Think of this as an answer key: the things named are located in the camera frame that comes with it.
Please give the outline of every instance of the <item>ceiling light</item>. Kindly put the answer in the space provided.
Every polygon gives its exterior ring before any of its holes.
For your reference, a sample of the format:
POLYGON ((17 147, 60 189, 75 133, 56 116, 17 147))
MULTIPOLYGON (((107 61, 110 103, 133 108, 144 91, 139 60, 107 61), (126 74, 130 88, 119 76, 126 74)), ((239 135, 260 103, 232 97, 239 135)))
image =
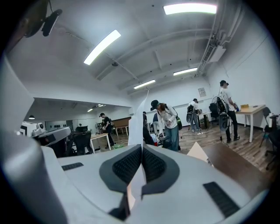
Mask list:
POLYGON ((102 52, 106 47, 108 47, 111 43, 113 43, 117 38, 121 35, 117 30, 114 30, 108 36, 106 36, 87 56, 86 60, 84 61, 85 64, 90 65, 93 60, 102 52))
POLYGON ((190 69, 187 69, 187 70, 174 72, 173 75, 180 75, 180 74, 184 74, 184 73, 187 73, 187 72, 193 72, 193 71, 196 71, 196 70, 197 70, 197 68, 190 68, 190 69))
POLYGON ((215 14, 217 11, 217 6, 201 3, 183 3, 163 6, 163 9, 167 15, 180 12, 205 12, 215 14))
POLYGON ((151 81, 145 82, 145 83, 143 83, 143 84, 141 84, 141 85, 139 85, 139 86, 134 87, 134 89, 138 89, 138 88, 140 88, 140 87, 142 87, 142 86, 151 84, 151 83, 153 83, 153 82, 155 82, 155 81, 156 81, 156 80, 153 79, 153 80, 151 80, 151 81))

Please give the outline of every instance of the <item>shoe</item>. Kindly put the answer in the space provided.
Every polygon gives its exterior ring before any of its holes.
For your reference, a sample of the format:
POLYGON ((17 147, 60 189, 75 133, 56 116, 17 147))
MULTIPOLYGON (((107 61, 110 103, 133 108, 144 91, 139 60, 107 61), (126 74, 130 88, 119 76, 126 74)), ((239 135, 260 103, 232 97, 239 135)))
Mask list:
POLYGON ((240 137, 237 136, 237 138, 234 138, 233 141, 237 141, 237 140, 239 140, 239 139, 240 139, 240 137))

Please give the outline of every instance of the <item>black office chair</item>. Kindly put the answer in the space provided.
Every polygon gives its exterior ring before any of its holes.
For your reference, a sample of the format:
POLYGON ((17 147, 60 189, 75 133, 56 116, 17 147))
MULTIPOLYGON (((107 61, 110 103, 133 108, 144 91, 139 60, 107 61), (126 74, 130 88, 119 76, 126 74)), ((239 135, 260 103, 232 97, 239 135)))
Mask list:
POLYGON ((211 103, 209 106, 209 110, 211 111, 211 117, 214 117, 216 121, 217 117, 219 117, 217 105, 215 103, 211 103))
POLYGON ((271 143, 272 143, 272 150, 266 150, 266 154, 265 156, 268 156, 269 154, 273 155, 272 160, 269 162, 269 164, 266 166, 266 170, 269 169, 269 165, 272 164, 276 158, 280 155, 279 150, 280 150, 280 129, 274 130, 272 131, 269 135, 268 135, 271 143))
POLYGON ((272 125, 272 128, 270 128, 269 125, 268 125, 267 119, 266 119, 266 118, 269 116, 270 113, 271 113, 271 111, 270 111, 270 109, 269 109, 268 107, 265 107, 265 108, 262 110, 262 114, 263 114, 263 116, 264 116, 264 118, 265 118, 265 120, 266 120, 266 126, 265 126, 265 128, 264 128, 264 135, 263 135, 262 142, 261 142, 261 144, 259 145, 259 147, 262 146, 263 140, 264 140, 264 138, 266 137, 266 133, 270 133, 270 132, 272 132, 273 130, 276 129, 276 119, 277 119, 278 115, 272 115, 271 117, 269 117, 269 118, 272 119, 272 124, 273 124, 273 125, 272 125))
POLYGON ((91 147, 91 132, 87 131, 85 133, 79 133, 74 135, 74 143, 76 144, 77 148, 77 155, 85 155, 85 147, 88 150, 87 154, 92 154, 93 149, 91 147))

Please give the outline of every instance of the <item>desk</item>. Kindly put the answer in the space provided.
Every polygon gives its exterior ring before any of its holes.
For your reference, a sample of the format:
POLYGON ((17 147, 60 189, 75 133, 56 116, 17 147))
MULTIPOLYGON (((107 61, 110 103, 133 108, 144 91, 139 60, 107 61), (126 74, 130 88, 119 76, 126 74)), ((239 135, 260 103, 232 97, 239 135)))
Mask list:
POLYGON ((206 117, 207 117, 207 114, 211 114, 212 112, 211 111, 209 111, 209 112, 205 112, 205 113, 200 113, 200 114, 197 114, 197 117, 198 117, 198 122, 199 122, 199 126, 200 126, 200 115, 203 115, 203 117, 204 117, 204 125, 205 125, 205 128, 207 129, 208 128, 208 126, 207 126, 207 119, 206 119, 206 117))
POLYGON ((110 141, 109 141, 109 138, 108 138, 108 133, 104 133, 104 134, 100 134, 100 135, 91 135, 91 147, 93 149, 93 153, 95 153, 95 149, 93 147, 92 140, 93 139, 97 139, 97 138, 102 138, 102 137, 106 137, 107 138, 108 147, 109 147, 109 150, 111 150, 111 145, 110 145, 110 141))
POLYGON ((115 128, 115 131, 116 131, 116 133, 117 133, 117 136, 119 136, 119 135, 118 135, 118 130, 117 130, 118 128, 121 128, 121 129, 122 129, 122 133, 123 133, 123 128, 125 128, 125 129, 126 129, 126 135, 128 136, 128 132, 127 132, 127 128, 128 128, 128 126, 124 126, 124 127, 116 127, 116 128, 115 128))
POLYGON ((253 115, 259 111, 261 111, 262 109, 264 109, 266 106, 265 105, 258 105, 257 107, 253 107, 253 106, 249 106, 247 108, 242 108, 241 111, 236 112, 236 114, 244 114, 245 115, 245 122, 244 122, 244 127, 246 127, 246 123, 247 123, 247 116, 250 115, 250 140, 249 142, 252 142, 253 140, 253 128, 254 128, 254 124, 253 124, 253 115))
POLYGON ((254 165, 222 143, 203 148, 213 166, 239 183, 253 198, 269 188, 270 181, 254 165))

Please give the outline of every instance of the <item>baseball cap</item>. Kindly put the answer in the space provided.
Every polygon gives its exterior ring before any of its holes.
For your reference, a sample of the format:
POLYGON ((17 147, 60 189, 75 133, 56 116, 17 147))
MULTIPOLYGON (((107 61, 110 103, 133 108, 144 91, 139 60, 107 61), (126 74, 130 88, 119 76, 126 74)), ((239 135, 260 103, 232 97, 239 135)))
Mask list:
POLYGON ((153 100, 150 105, 152 106, 150 108, 151 111, 155 110, 158 107, 158 101, 157 100, 153 100))
POLYGON ((228 85, 228 83, 227 83, 225 80, 222 80, 222 81, 220 82, 220 86, 223 86, 225 83, 228 85))

